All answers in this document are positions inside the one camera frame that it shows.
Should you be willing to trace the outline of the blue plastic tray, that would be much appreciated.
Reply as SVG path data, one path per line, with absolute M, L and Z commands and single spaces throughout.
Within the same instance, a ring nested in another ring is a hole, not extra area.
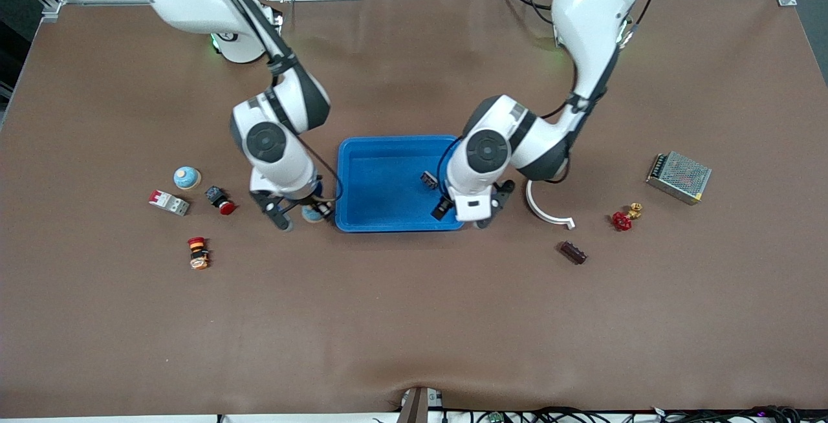
M 432 216 L 441 198 L 423 173 L 437 175 L 453 135 L 352 137 L 340 144 L 337 174 L 344 186 L 335 224 L 346 233 L 447 232 L 464 225 L 450 209 Z

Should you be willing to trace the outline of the red yellow emergency stop button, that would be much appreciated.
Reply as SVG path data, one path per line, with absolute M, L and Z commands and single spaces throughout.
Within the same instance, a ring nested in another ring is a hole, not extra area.
M 210 264 L 210 252 L 206 247 L 204 237 L 192 237 L 188 240 L 190 249 L 190 268 L 193 270 L 204 270 Z

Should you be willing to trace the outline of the white red circuit breaker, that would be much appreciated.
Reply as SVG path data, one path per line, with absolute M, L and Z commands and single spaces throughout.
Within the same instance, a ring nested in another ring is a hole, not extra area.
M 162 208 L 168 213 L 184 216 L 187 214 L 190 204 L 184 199 L 168 192 L 154 190 L 148 198 L 148 203 L 157 208 Z

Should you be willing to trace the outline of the metal mesh power supply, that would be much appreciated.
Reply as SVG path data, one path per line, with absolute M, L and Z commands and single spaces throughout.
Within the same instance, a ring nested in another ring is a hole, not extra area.
M 645 182 L 684 204 L 693 206 L 701 202 L 710 175 L 710 168 L 670 151 L 656 156 Z

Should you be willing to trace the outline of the metal table clamp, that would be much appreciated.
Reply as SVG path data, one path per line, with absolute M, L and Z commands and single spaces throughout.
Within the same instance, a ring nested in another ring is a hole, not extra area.
M 403 394 L 396 423 L 449 423 L 442 391 L 412 387 Z

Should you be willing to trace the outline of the red push button switch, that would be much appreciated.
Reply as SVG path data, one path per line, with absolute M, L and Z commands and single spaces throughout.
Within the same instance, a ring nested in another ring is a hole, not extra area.
M 236 211 L 237 205 L 233 202 L 222 188 L 217 186 L 210 186 L 205 192 L 205 197 L 210 204 L 217 208 L 221 215 L 230 215 Z

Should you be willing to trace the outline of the white curved plastic bracket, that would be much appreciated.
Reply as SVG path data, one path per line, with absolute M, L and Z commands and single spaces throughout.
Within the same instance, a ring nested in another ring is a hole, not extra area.
M 526 201 L 527 207 L 529 207 L 530 211 L 532 211 L 536 215 L 536 217 L 538 217 L 538 219 L 540 219 L 544 222 L 547 222 L 547 223 L 550 223 L 550 224 L 553 224 L 553 225 L 558 225 L 558 226 L 565 226 L 568 230 L 575 229 L 576 228 L 576 223 L 574 222 L 574 219 L 571 219 L 570 217 L 568 219 L 562 219 L 562 217 L 554 217 L 553 215 L 550 215 L 549 213 L 546 213 L 545 211 L 543 211 L 538 206 L 538 204 L 536 204 L 534 194 L 533 194 L 533 184 L 534 184 L 533 181 L 528 180 L 526 182 L 526 186 L 525 186 L 525 190 L 524 190 L 525 201 Z

